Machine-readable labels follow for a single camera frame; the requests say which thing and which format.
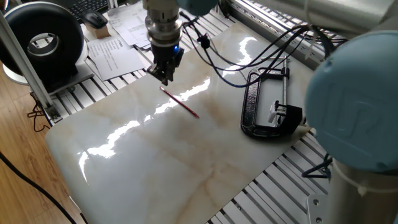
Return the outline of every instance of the keyboard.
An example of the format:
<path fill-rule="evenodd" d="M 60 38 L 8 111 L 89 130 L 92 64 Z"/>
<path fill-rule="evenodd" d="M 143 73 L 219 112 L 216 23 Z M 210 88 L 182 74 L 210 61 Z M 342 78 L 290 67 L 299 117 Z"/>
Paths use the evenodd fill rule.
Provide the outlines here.
<path fill-rule="evenodd" d="M 106 12 L 108 2 L 106 0 L 81 0 L 68 8 L 70 13 L 76 17 L 79 23 L 82 23 L 80 16 L 86 10 L 94 10 L 98 12 Z"/>

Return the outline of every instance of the black round speaker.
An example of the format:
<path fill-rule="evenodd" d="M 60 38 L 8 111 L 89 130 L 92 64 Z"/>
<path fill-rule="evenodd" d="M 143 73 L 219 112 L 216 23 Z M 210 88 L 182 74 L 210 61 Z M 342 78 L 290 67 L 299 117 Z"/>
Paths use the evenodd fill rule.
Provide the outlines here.
<path fill-rule="evenodd" d="M 56 88 L 77 74 L 76 62 L 83 50 L 83 32 L 75 17 L 50 2 L 30 2 L 9 11 L 5 18 L 46 88 Z M 41 37 L 51 40 L 45 47 L 34 43 Z M 22 75 L 0 42 L 0 60 Z"/>

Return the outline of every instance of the metal slotted table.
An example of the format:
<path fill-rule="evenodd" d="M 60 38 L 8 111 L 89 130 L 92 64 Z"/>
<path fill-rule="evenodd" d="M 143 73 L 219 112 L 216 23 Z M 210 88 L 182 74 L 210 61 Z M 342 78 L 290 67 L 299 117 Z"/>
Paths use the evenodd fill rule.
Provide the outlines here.
<path fill-rule="evenodd" d="M 294 18 L 286 18 L 284 15 L 273 13 L 267 8 L 260 8 L 249 1 L 233 1 L 231 5 L 236 7 L 235 10 L 242 10 L 243 6 L 252 7 L 250 9 L 252 11 L 248 11 L 248 8 L 245 9 L 245 15 L 250 14 L 253 20 L 258 21 L 263 26 L 265 25 L 264 21 L 267 21 L 267 24 L 270 24 L 266 25 L 267 30 L 271 30 L 271 33 L 275 36 L 279 32 L 284 32 L 281 23 L 285 24 L 286 27 L 302 23 L 302 21 L 297 21 Z M 214 37 L 236 22 L 239 21 L 232 17 L 227 19 L 216 11 L 211 11 L 198 20 L 199 26 L 197 27 L 201 33 L 208 33 L 210 37 Z M 92 40 L 93 37 L 84 25 L 82 25 L 82 29 L 85 39 L 87 41 Z M 193 30 L 189 29 L 188 32 L 195 36 Z M 296 40 L 292 43 L 292 46 L 295 47 L 298 42 L 299 40 Z M 187 34 L 183 34 L 180 45 L 186 51 L 193 49 Z M 303 45 L 298 51 L 305 54 L 309 45 L 309 41 L 303 41 Z M 136 47 L 136 50 L 139 52 L 145 67 L 151 65 L 154 57 L 152 52 L 138 47 Z M 311 57 L 320 61 L 323 52 L 315 49 Z M 90 68 L 88 72 L 94 73 L 93 78 L 52 96 L 52 100 L 62 118 L 86 108 L 146 75 L 144 70 L 139 70 L 103 82 L 94 63 L 89 58 L 86 63 Z M 326 153 L 317 143 L 314 135 L 315 130 L 312 130 L 294 144 L 237 196 L 232 198 L 207 223 L 308 223 L 307 197 L 311 194 L 328 193 L 328 181 L 326 179 L 304 179 L 301 177 L 303 171 L 323 162 Z"/>

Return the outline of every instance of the metal bracket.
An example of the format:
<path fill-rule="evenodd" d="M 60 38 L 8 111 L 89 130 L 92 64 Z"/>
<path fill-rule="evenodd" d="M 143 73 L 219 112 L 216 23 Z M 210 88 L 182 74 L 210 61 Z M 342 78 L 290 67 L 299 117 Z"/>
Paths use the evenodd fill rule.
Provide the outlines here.
<path fill-rule="evenodd" d="M 307 198 L 309 224 L 326 223 L 327 195 L 310 195 Z"/>

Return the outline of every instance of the black c-clamp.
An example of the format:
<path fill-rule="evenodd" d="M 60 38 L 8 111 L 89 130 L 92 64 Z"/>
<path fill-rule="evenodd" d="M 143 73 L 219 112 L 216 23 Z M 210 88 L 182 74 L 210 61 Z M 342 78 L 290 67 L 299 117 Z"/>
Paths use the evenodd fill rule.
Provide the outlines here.
<path fill-rule="evenodd" d="M 265 78 L 246 87 L 244 93 L 241 129 L 245 134 L 254 138 L 277 138 L 292 134 L 297 126 L 305 124 L 303 109 L 287 104 L 287 80 L 290 78 L 290 70 L 287 67 L 287 60 L 284 61 L 282 69 L 272 69 Z M 248 83 L 257 79 L 265 68 L 255 68 L 250 71 Z M 283 102 L 275 101 L 271 106 L 269 122 L 277 119 L 275 126 L 263 126 L 256 124 L 257 107 L 260 95 L 261 83 L 267 79 L 283 81 Z"/>

